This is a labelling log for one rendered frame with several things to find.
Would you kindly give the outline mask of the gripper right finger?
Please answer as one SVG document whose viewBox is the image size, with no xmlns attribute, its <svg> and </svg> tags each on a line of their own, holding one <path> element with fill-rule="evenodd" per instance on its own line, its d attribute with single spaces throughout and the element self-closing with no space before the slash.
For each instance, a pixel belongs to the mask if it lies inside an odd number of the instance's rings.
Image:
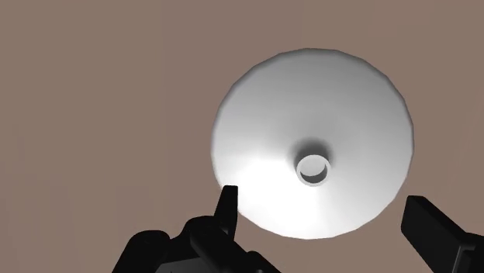
<svg viewBox="0 0 484 273">
<path fill-rule="evenodd" d="M 406 198 L 401 232 L 433 273 L 484 273 L 484 236 L 464 231 L 423 196 Z"/>
</svg>

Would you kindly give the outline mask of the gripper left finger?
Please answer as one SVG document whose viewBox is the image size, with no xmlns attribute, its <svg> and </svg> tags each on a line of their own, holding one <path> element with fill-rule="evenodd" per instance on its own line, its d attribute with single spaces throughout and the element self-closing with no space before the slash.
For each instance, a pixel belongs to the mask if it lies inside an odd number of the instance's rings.
<svg viewBox="0 0 484 273">
<path fill-rule="evenodd" d="M 136 233 L 112 273 L 281 273 L 234 240 L 237 200 L 238 187 L 225 185 L 214 214 L 191 218 L 176 237 L 161 230 Z"/>
</svg>

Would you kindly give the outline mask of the white funnel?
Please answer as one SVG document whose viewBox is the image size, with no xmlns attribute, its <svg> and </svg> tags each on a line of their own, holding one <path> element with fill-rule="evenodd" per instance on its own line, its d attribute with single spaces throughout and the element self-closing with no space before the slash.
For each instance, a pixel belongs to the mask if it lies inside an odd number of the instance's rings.
<svg viewBox="0 0 484 273">
<path fill-rule="evenodd" d="M 301 49 L 252 67 L 220 104 L 211 158 L 260 228 L 315 240 L 354 231 L 397 196 L 413 123 L 394 84 L 338 50 Z"/>
</svg>

